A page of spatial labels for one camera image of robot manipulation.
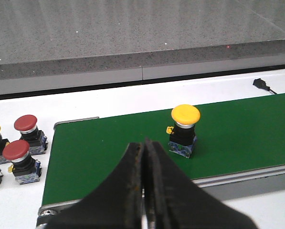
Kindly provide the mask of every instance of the red push button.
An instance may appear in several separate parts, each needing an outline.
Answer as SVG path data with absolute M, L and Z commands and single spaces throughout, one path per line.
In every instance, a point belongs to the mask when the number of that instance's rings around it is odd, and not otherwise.
M 14 128 L 19 131 L 28 131 L 36 126 L 37 118 L 27 114 L 18 118 L 14 123 Z
M 7 160 L 16 160 L 27 154 L 30 145 L 25 140 L 17 140 L 9 143 L 3 150 L 2 155 Z

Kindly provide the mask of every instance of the speckled granite surface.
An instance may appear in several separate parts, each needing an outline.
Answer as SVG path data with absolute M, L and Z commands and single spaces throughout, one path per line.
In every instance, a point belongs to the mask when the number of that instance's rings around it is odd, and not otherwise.
M 0 0 L 0 80 L 280 53 L 285 0 Z

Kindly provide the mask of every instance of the black cable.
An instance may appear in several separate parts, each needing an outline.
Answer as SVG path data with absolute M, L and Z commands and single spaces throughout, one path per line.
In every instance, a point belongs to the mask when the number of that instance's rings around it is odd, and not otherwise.
M 255 79 L 253 81 L 253 85 L 256 86 L 259 89 L 264 89 L 266 91 L 272 92 L 274 94 L 277 94 L 276 92 L 274 92 L 269 86 L 266 85 L 266 82 L 264 80 L 262 80 L 261 78 L 259 79 Z

